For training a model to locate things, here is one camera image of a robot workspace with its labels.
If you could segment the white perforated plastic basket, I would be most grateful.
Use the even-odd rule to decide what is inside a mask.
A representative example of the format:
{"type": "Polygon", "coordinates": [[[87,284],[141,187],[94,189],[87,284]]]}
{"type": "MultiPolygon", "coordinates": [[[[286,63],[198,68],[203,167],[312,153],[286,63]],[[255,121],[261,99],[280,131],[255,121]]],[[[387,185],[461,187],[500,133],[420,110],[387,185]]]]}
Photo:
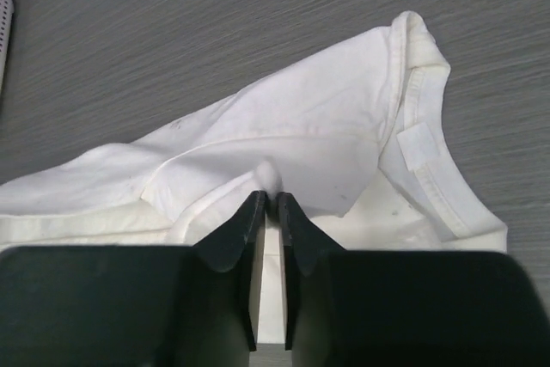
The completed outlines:
{"type": "Polygon", "coordinates": [[[4,73],[6,71],[5,67],[13,14],[13,0],[0,0],[0,88],[3,87],[4,73]]]}

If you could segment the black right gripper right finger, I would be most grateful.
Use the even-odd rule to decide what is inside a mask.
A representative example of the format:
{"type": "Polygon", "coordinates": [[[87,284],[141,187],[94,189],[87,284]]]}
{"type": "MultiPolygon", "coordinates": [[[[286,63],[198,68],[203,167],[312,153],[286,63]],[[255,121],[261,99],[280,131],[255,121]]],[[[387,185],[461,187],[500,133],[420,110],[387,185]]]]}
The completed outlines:
{"type": "Polygon", "coordinates": [[[280,193],[295,366],[546,366],[549,320],[509,255],[348,250],[280,193]]]}

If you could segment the cream white t shirt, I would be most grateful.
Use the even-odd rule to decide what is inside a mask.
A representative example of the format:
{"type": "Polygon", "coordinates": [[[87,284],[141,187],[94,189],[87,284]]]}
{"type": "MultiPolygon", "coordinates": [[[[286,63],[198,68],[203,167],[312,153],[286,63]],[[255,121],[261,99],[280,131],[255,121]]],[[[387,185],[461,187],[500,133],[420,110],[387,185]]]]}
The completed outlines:
{"type": "Polygon", "coordinates": [[[1,187],[2,248],[192,245],[260,190],[349,249],[505,252],[442,128],[449,63],[412,11],[128,144],[1,187]]]}

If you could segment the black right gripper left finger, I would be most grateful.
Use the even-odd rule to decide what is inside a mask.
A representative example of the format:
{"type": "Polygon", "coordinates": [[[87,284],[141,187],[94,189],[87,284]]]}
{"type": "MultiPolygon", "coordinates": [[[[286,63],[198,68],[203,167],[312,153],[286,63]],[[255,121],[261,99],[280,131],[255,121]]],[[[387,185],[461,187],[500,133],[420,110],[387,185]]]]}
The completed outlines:
{"type": "Polygon", "coordinates": [[[246,366],[268,199],[192,246],[25,246],[1,254],[4,366],[246,366]]]}

